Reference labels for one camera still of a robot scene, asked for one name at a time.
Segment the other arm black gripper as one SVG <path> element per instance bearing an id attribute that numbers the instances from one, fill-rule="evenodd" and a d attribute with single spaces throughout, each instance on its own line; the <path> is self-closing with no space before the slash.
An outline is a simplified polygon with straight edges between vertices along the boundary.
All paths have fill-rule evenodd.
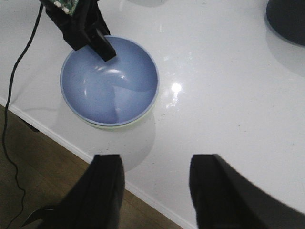
<path id="1" fill-rule="evenodd" d="M 42 0 L 46 13 L 74 49 L 89 45 L 105 62 L 116 56 L 96 0 Z"/>

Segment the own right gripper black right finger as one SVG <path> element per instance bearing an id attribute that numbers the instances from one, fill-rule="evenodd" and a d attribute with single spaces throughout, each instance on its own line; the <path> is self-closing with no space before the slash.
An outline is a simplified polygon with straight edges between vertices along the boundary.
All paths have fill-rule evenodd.
<path id="1" fill-rule="evenodd" d="M 189 189 L 200 229 L 303 229 L 305 216 L 239 174 L 219 155 L 193 155 Z"/>

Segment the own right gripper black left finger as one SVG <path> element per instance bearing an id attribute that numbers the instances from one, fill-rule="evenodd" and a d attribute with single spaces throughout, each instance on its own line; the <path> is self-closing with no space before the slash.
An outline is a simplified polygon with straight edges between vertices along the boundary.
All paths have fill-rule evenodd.
<path id="1" fill-rule="evenodd" d="M 117 229 L 124 193 L 119 155 L 95 155 L 79 181 L 54 207 L 31 213 L 23 226 L 37 220 L 39 229 Z"/>

